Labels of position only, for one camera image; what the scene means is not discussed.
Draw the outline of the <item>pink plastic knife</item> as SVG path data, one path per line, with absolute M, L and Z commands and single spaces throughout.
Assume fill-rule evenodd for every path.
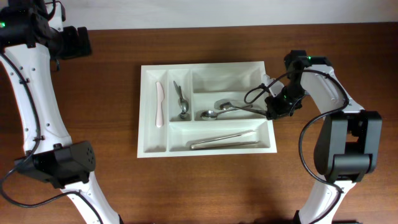
M 162 109 L 162 102 L 164 100 L 164 90 L 160 82 L 157 82 L 155 85 L 157 90 L 157 110 L 156 110 L 155 125 L 158 128 L 161 128 L 164 125 L 163 109 Z

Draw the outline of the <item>metal tablespoon farther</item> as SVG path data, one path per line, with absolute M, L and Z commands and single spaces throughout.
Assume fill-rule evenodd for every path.
M 229 110 L 230 108 L 237 109 L 237 110 L 243 110 L 243 111 L 248 111 L 248 112 L 255 113 L 255 114 L 260 114 L 263 116 L 265 116 L 267 113 L 267 111 L 265 111 L 265 110 L 253 109 L 252 104 L 236 106 L 236 105 L 232 104 L 232 102 L 227 99 L 221 99 L 221 100 L 216 101 L 214 103 L 214 107 L 215 107 L 215 109 L 218 109 L 218 110 Z

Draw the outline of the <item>metal chopstick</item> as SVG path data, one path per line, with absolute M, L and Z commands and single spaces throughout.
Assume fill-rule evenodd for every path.
M 236 138 L 236 137 L 245 136 L 247 134 L 252 134 L 252 133 L 255 133 L 255 131 L 254 130 L 248 130 L 248 131 L 243 131 L 243 132 L 240 132 L 240 133 L 234 133 L 234 134 L 218 136 L 218 137 L 213 137 L 213 138 L 195 140 L 195 141 L 191 142 L 191 145 L 203 144 L 203 143 L 208 143 L 208 142 L 213 142 L 213 141 L 220 141 L 220 140 L 229 139 L 229 138 Z
M 216 148 L 230 148 L 235 146 L 245 146 L 250 144 L 257 144 L 257 141 L 247 141 L 247 142 L 231 142 L 224 144 L 192 144 L 190 145 L 191 150 L 207 150 L 207 149 L 216 149 Z

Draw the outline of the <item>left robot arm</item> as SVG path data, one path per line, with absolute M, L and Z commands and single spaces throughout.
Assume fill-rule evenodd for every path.
M 65 19 L 60 1 L 9 1 L 1 9 L 1 63 L 24 135 L 24 156 L 13 171 L 59 189 L 87 223 L 121 223 L 96 180 L 93 147 L 73 142 L 60 116 L 52 69 L 92 53 L 87 29 L 65 27 Z

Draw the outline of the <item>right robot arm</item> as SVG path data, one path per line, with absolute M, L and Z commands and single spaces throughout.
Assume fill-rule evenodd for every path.
M 284 64 L 289 83 L 265 99 L 266 118 L 292 116 L 305 96 L 311 97 L 320 111 L 303 127 L 298 139 L 300 160 L 315 183 L 293 222 L 332 223 L 346 194 L 376 168 L 382 118 L 349 96 L 326 57 L 293 50 L 285 56 Z M 316 171 L 312 172 L 303 156 L 303 139 L 319 120 L 323 125 L 313 152 Z

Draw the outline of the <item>metal tablespoon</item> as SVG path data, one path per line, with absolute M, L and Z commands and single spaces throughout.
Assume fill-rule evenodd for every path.
M 212 110 L 204 111 L 200 114 L 200 118 L 203 120 L 207 120 L 207 121 L 213 121 L 213 120 L 216 120 L 219 115 L 224 114 L 224 113 L 238 111 L 241 109 L 241 107 L 240 106 L 235 107 L 233 105 L 223 104 L 223 105 L 219 105 L 218 109 L 219 109 L 219 112 L 215 112 Z

